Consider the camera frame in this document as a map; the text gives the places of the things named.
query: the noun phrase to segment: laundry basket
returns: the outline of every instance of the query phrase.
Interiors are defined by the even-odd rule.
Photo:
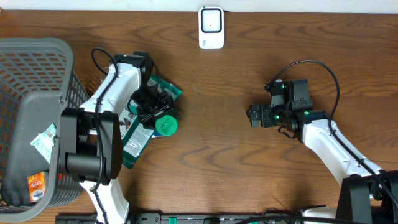
[[[0,39],[0,222],[23,222],[81,192],[58,173],[61,112],[88,99],[72,67],[72,50],[62,40]],[[51,124],[57,135],[48,163],[30,143]],[[42,171],[49,173],[46,193],[31,203],[27,177]]]

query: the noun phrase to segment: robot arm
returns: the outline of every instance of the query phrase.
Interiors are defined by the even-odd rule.
[[[271,104],[251,105],[247,114],[252,126],[268,128],[283,126],[294,133],[301,143],[315,152],[322,162],[341,185],[344,178],[358,175],[361,177],[371,174],[358,164],[343,146],[330,134],[328,115],[322,110],[313,110],[307,80],[286,81],[276,80],[270,89]],[[378,165],[369,161],[353,146],[332,121],[332,127],[338,137],[353,153],[376,173],[382,170]]]
[[[65,108],[60,118],[60,172],[70,175],[73,180],[88,192],[101,223],[125,223],[129,213],[129,203],[123,197],[118,179],[123,163],[123,145],[120,135],[119,116],[126,104],[134,100],[138,104],[139,121],[147,129],[155,129],[155,123],[165,115],[178,119],[174,101],[167,92],[159,93],[157,86],[147,82],[154,66],[148,53],[135,52],[134,55],[116,55],[119,75],[115,75],[114,65],[96,93],[79,109]],[[100,154],[95,137],[95,108],[97,99],[104,93],[98,111],[103,144],[104,169],[101,184],[95,195],[91,189],[100,178]]]
[[[303,215],[335,215],[335,218],[372,223],[370,196],[382,200],[382,215],[379,217],[389,217],[388,219],[397,222],[398,209],[392,203],[392,197],[385,191],[386,186],[381,186],[370,172],[378,176],[382,183],[386,183],[394,195],[398,190],[398,172],[386,172],[363,156],[344,137],[334,121],[331,121],[334,134],[331,133],[329,115],[323,110],[313,109],[308,81],[275,80],[272,85],[266,86],[266,90],[271,95],[271,103],[251,105],[246,112],[251,126],[258,127],[260,121],[264,128],[280,126],[279,132],[282,128],[290,131],[294,134],[292,137],[284,134],[292,139],[297,138],[315,152],[341,186],[337,209],[327,209],[334,213],[325,213],[323,208],[314,208]]]
[[[363,156],[355,146],[344,137],[334,121],[332,121],[332,127],[336,130],[336,134],[344,144],[359,158],[364,159],[364,162],[378,175],[379,170],[382,170],[381,167]],[[305,124],[303,127],[302,141],[318,155],[340,186],[344,178],[351,177],[352,175],[361,177],[371,175],[366,169],[360,166],[336,138],[330,134],[327,119],[315,120],[309,124]]]

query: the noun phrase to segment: green bottle cap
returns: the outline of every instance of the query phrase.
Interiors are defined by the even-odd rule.
[[[155,123],[156,131],[163,136],[171,136],[178,129],[178,121],[171,115],[165,115]]]

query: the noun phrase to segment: wood grain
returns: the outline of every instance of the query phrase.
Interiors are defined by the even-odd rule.
[[[335,207],[340,188],[319,158],[276,128],[253,129],[250,104],[269,101],[263,84],[283,66],[317,59],[336,73],[341,101],[335,121],[370,160],[398,167],[398,16],[377,14],[226,13],[225,46],[201,50],[197,13],[4,11],[0,37],[57,37],[75,55],[85,88],[99,85],[93,47],[112,54],[148,51],[183,90],[180,128],[153,139],[123,192],[137,210],[164,213],[261,213]],[[284,78],[307,78],[315,107],[330,110],[333,80],[321,67],[299,65]],[[83,195],[48,208],[31,223],[59,213],[93,213]]]

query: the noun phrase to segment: white device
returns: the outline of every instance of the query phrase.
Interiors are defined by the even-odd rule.
[[[204,6],[199,10],[199,46],[203,49],[220,49],[224,46],[224,10]]]

